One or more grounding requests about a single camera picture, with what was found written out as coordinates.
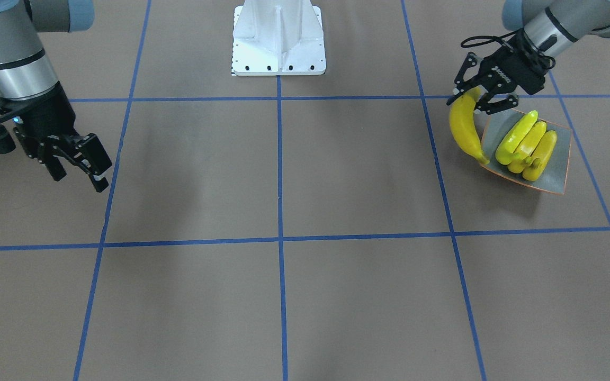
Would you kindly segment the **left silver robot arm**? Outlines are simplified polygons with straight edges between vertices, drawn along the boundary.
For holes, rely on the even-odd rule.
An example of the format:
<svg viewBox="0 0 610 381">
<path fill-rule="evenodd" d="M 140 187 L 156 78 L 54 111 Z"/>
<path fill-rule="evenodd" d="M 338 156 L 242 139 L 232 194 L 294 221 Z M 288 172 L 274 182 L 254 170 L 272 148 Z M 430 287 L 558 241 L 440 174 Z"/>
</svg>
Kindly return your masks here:
<svg viewBox="0 0 610 381">
<path fill-rule="evenodd" d="M 610 39 L 610 1 L 506 1 L 502 22 L 508 34 L 462 41 L 462 48 L 492 42 L 499 48 L 484 58 L 467 54 L 448 105 L 482 87 L 485 93 L 476 97 L 474 110 L 493 115 L 518 105 L 518 89 L 537 94 L 562 52 L 588 35 Z"/>
</svg>

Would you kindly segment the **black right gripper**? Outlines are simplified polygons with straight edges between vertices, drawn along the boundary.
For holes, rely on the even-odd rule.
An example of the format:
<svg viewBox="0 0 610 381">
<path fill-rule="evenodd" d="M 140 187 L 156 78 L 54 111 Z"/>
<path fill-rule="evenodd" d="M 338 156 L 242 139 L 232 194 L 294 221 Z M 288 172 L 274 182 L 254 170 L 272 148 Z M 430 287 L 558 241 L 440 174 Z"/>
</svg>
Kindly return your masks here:
<svg viewBox="0 0 610 381">
<path fill-rule="evenodd" d="M 109 188 L 104 172 L 112 167 L 111 157 L 97 135 L 80 135 L 75 130 L 76 115 L 61 85 L 15 105 L 19 121 L 14 132 L 26 154 L 45 166 L 54 181 L 66 177 L 61 164 L 65 159 L 89 175 L 95 192 Z"/>
</svg>

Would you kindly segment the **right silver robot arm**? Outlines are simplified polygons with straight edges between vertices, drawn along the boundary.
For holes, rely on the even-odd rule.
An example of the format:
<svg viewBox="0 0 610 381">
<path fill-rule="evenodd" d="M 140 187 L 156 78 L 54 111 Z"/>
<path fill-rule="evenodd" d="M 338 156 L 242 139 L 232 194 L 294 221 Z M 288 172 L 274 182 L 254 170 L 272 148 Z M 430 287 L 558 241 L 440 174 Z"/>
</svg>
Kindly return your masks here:
<svg viewBox="0 0 610 381">
<path fill-rule="evenodd" d="M 102 192 L 111 158 L 97 135 L 75 130 L 75 112 L 39 38 L 86 31 L 94 19 L 92 1 L 0 1 L 0 154 L 20 145 L 55 181 L 66 176 L 65 159 Z"/>
</svg>

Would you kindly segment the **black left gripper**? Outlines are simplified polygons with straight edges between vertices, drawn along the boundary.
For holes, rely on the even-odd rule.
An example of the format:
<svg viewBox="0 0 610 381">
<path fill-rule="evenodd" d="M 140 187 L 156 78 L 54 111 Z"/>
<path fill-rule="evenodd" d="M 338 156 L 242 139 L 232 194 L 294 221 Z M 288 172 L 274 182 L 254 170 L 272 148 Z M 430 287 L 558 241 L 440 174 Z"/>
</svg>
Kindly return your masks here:
<svg viewBox="0 0 610 381">
<path fill-rule="evenodd" d="M 470 51 L 465 56 L 447 105 L 460 97 L 475 94 L 473 88 L 483 87 L 485 93 L 477 100 L 473 113 L 494 115 L 518 106 L 518 87 L 530 95 L 544 89 L 545 75 L 549 72 L 549 56 L 533 45 L 523 30 L 501 36 L 468 37 L 460 46 L 474 48 L 492 42 L 499 43 L 499 48 L 491 55 L 481 58 Z"/>
</svg>

